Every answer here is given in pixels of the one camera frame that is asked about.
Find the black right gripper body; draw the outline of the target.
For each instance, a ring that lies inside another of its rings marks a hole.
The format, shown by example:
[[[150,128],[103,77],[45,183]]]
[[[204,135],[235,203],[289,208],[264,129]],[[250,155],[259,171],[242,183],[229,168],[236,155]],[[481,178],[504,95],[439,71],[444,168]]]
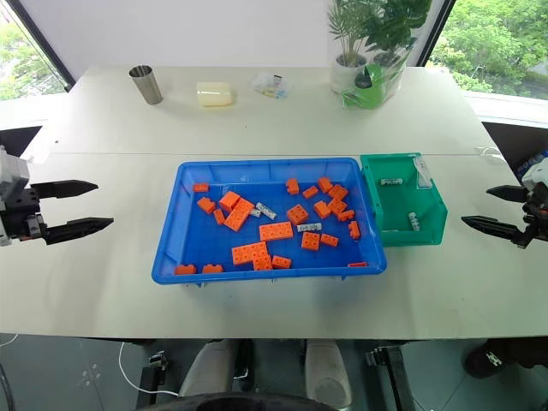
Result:
[[[523,188],[522,191],[523,221],[527,227],[518,235],[516,244],[519,248],[526,248],[534,239],[547,241],[547,186],[537,182],[532,190]]]

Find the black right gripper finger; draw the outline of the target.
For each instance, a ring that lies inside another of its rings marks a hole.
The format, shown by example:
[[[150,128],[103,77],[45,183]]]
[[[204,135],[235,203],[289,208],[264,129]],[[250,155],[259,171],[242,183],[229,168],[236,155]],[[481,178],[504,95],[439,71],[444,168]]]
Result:
[[[499,199],[511,202],[525,203],[527,201],[527,189],[523,186],[502,185],[489,188],[486,192]]]
[[[518,243],[518,228],[513,224],[501,223],[496,218],[484,216],[466,216],[461,217],[461,220],[467,226],[484,234],[503,238],[514,244]]]

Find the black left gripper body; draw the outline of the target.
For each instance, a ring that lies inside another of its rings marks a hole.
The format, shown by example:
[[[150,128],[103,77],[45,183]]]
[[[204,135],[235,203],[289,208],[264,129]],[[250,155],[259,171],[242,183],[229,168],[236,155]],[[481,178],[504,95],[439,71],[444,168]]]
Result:
[[[40,187],[23,188],[1,200],[1,246],[6,247],[14,239],[27,241],[43,236],[45,226],[40,211]]]

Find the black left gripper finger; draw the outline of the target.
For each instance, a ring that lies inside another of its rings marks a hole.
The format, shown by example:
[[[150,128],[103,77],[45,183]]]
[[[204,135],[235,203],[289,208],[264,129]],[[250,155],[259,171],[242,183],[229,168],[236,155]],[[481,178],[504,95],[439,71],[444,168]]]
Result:
[[[80,239],[105,229],[113,222],[113,218],[86,217],[71,220],[55,227],[44,226],[44,240],[47,245],[52,245]]]
[[[70,198],[76,197],[92,190],[98,189],[98,185],[80,180],[64,180],[56,182],[35,183],[32,189],[41,198]]]

